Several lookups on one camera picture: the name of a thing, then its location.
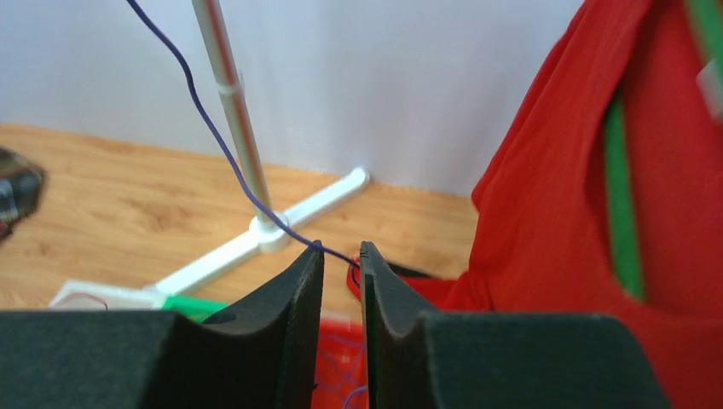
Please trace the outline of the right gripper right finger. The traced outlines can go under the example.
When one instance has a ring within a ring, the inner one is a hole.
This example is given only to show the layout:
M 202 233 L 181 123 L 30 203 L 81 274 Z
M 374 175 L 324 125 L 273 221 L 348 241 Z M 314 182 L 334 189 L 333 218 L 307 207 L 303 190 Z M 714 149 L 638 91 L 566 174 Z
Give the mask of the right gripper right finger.
M 642 348 L 601 314 L 451 313 L 360 249 L 372 408 L 667 408 Z

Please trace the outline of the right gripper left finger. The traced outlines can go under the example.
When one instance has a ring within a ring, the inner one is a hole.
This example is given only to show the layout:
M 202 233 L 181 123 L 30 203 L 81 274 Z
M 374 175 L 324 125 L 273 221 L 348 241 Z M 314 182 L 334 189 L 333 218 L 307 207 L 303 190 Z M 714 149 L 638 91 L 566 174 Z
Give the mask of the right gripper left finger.
M 195 322 L 168 310 L 6 311 L 4 408 L 308 408 L 324 256 Z

